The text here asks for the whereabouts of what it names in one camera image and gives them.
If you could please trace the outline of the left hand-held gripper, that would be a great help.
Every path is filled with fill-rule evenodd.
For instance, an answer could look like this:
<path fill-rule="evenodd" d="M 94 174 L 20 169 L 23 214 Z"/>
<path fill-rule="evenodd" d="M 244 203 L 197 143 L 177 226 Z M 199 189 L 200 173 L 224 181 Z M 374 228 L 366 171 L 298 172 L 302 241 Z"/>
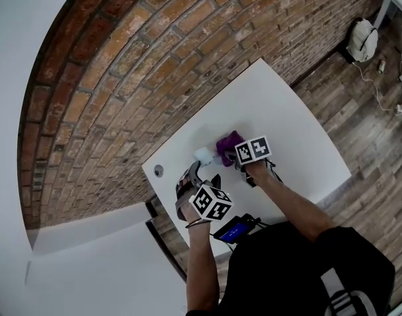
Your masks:
<path fill-rule="evenodd" d="M 200 215 L 209 221 L 221 221 L 233 206 L 229 195 L 221 189 L 221 177 L 216 174 L 211 181 L 201 181 L 198 170 L 200 161 L 195 161 L 188 169 L 190 183 L 197 189 L 189 202 Z"/>

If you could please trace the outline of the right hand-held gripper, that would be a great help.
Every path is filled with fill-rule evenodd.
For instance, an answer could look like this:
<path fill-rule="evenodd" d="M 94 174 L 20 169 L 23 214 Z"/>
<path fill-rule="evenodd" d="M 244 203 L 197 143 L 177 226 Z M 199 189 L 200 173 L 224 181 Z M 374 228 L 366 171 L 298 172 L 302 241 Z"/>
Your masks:
<path fill-rule="evenodd" d="M 251 188 L 256 187 L 253 178 L 246 171 L 246 166 L 256 161 L 264 161 L 266 165 L 272 163 L 272 152 L 267 137 L 260 136 L 237 144 L 235 153 L 235 168 L 242 173 L 243 181 Z"/>

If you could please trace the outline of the purple wiping cloth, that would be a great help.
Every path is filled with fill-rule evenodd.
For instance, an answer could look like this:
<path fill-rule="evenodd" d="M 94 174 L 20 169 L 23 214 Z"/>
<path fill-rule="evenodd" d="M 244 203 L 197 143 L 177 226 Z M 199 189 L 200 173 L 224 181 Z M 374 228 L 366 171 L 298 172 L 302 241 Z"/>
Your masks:
<path fill-rule="evenodd" d="M 228 136 L 216 142 L 217 154 L 225 167 L 230 167 L 237 160 L 236 145 L 243 143 L 245 139 L 236 131 L 232 131 Z"/>

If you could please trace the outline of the person's right forearm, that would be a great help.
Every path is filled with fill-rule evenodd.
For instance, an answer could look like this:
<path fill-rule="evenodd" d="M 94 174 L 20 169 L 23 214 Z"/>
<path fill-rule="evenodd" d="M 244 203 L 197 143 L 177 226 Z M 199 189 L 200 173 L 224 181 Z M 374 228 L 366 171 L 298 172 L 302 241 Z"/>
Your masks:
<path fill-rule="evenodd" d="M 269 173 L 265 161 L 248 164 L 245 169 L 287 220 L 310 241 L 315 241 L 321 233 L 336 227 L 332 219 L 316 204 L 276 180 Z"/>

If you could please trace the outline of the person's left forearm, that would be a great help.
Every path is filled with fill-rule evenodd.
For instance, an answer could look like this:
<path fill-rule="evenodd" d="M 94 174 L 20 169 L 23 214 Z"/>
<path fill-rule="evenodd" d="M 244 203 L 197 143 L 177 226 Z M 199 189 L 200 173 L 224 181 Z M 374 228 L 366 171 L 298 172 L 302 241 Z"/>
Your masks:
<path fill-rule="evenodd" d="M 217 267 L 210 243 L 210 223 L 188 230 L 187 311 L 211 311 L 219 303 Z"/>

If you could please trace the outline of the person's left hand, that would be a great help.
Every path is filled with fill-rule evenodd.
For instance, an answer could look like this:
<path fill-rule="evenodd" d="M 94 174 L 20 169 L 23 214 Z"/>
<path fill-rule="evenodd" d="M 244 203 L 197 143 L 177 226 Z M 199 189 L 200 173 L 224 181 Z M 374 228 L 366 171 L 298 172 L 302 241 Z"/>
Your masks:
<path fill-rule="evenodd" d="M 200 220 L 200 215 L 189 202 L 189 199 L 197 193 L 188 176 L 184 177 L 177 184 L 177 202 L 175 204 L 177 216 L 188 224 Z"/>

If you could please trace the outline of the black wrist band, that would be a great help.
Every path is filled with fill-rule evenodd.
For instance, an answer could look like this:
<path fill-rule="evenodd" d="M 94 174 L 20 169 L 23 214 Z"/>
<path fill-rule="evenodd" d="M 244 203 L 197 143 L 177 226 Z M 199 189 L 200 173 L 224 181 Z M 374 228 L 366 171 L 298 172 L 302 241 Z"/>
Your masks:
<path fill-rule="evenodd" d="M 200 225 L 200 224 L 206 224 L 206 223 L 211 223 L 211 221 L 206 220 L 206 219 L 197 219 L 197 220 L 195 220 L 195 221 L 192 221 L 191 223 L 188 223 L 188 224 L 185 226 L 185 228 L 186 228 L 186 229 L 189 229 L 189 228 L 191 228 L 191 227 L 193 227 L 193 226 L 198 226 L 198 225 Z"/>

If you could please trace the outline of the black device with blue screen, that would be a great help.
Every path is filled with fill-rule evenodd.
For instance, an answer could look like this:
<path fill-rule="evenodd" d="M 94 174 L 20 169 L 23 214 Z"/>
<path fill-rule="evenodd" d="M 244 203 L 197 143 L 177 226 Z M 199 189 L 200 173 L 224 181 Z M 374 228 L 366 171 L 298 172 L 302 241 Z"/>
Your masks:
<path fill-rule="evenodd" d="M 237 244 L 248 236 L 258 225 L 260 218 L 254 218 L 249 214 L 242 217 L 234 216 L 228 223 L 212 234 L 215 240 L 227 244 Z"/>

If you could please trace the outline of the person's black shirt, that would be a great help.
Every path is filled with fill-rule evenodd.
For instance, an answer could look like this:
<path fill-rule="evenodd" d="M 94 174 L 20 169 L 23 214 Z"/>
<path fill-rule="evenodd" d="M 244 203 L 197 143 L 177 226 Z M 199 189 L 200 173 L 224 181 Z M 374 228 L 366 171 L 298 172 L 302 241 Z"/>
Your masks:
<path fill-rule="evenodd" d="M 394 279 L 390 260 L 355 229 L 310 241 L 284 222 L 246 237 L 218 306 L 186 316 L 386 316 Z"/>

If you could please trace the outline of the white backpack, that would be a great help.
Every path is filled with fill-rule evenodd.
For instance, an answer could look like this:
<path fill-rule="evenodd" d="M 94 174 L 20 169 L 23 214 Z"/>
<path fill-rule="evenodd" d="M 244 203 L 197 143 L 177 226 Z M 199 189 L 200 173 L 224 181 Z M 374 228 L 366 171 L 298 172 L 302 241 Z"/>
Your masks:
<path fill-rule="evenodd" d="M 373 58 L 378 45 L 378 30 L 363 18 L 353 22 L 349 33 L 347 52 L 354 61 L 365 62 Z"/>

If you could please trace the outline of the black metal frame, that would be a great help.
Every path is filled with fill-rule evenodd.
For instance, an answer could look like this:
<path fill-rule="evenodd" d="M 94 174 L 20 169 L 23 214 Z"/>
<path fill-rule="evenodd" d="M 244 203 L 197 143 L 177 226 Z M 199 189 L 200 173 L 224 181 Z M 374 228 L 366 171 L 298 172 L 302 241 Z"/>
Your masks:
<path fill-rule="evenodd" d="M 151 219 L 146 222 L 154 240 L 178 275 L 187 281 L 188 245 L 157 197 L 146 202 Z"/>

